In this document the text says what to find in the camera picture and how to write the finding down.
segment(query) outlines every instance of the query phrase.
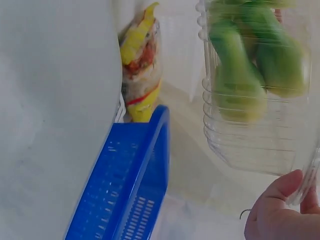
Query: blue plastic basket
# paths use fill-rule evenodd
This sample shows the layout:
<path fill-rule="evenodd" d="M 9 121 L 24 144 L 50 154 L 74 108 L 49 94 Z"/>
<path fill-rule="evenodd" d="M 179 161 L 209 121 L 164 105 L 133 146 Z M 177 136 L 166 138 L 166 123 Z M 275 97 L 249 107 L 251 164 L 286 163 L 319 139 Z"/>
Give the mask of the blue plastic basket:
<path fill-rule="evenodd" d="M 169 110 L 149 123 L 115 123 L 66 240 L 148 240 L 168 186 Z"/>

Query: yellow packaging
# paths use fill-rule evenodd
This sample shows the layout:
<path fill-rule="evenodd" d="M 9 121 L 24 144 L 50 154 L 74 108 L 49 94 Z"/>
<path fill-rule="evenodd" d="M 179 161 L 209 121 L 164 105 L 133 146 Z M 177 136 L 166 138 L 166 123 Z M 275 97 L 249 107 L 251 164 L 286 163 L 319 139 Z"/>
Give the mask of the yellow packaging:
<path fill-rule="evenodd" d="M 163 65 L 160 25 L 150 5 L 131 24 L 120 45 L 122 94 L 134 122 L 148 122 L 159 95 Z"/>

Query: human hand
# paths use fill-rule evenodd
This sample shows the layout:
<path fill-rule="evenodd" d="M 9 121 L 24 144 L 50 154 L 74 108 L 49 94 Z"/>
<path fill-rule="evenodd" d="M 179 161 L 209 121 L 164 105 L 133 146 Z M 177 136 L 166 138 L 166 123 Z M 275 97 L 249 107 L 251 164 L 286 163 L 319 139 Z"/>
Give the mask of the human hand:
<path fill-rule="evenodd" d="M 288 209 L 287 198 L 303 180 L 301 170 L 274 181 L 255 202 L 245 225 L 246 240 L 319 240 L 320 207 L 316 186 L 300 205 L 300 212 Z"/>

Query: plastic clamshell container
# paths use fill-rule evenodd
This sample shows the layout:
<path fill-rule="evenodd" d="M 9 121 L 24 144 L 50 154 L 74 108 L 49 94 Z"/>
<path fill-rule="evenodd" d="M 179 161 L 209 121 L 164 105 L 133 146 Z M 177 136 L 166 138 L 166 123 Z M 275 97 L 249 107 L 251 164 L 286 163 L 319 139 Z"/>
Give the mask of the plastic clamshell container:
<path fill-rule="evenodd" d="M 259 2 L 200 0 L 196 6 L 206 67 L 204 134 L 209 147 L 232 168 L 277 176 L 303 170 L 303 183 L 289 199 L 299 204 L 315 180 L 320 158 L 319 91 L 314 91 L 319 81 L 311 75 L 311 4 Z M 260 8 L 267 17 L 273 12 L 278 32 L 266 27 Z M 293 77 L 299 71 L 303 80 Z"/>

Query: refrigerator door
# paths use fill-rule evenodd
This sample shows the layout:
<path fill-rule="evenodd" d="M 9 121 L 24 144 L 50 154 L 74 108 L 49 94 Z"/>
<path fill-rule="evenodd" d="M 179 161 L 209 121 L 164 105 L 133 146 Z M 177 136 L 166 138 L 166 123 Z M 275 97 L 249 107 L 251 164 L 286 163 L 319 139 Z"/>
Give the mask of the refrigerator door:
<path fill-rule="evenodd" d="M 0 0 L 0 239 L 62 239 L 115 119 L 106 0 Z"/>

